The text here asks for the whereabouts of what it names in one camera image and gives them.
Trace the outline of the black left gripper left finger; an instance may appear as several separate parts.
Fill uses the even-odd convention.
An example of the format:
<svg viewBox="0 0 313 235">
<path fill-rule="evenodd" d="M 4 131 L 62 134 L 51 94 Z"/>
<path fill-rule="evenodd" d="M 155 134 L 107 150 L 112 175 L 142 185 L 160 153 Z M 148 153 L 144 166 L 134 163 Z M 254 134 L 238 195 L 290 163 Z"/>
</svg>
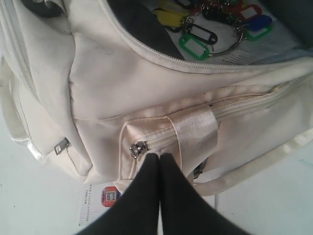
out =
<svg viewBox="0 0 313 235">
<path fill-rule="evenodd" d="M 159 157 L 148 154 L 121 198 L 79 235 L 156 235 L 159 217 Z"/>
</svg>

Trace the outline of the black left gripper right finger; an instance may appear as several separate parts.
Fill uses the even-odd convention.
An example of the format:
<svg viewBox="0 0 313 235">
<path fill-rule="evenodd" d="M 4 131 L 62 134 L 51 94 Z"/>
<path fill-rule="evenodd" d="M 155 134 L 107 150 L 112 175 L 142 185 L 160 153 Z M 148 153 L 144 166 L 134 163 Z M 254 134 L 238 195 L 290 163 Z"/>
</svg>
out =
<svg viewBox="0 0 313 235">
<path fill-rule="evenodd" d="M 165 235 L 240 235 L 187 181 L 173 156 L 159 158 L 161 215 Z"/>
</svg>

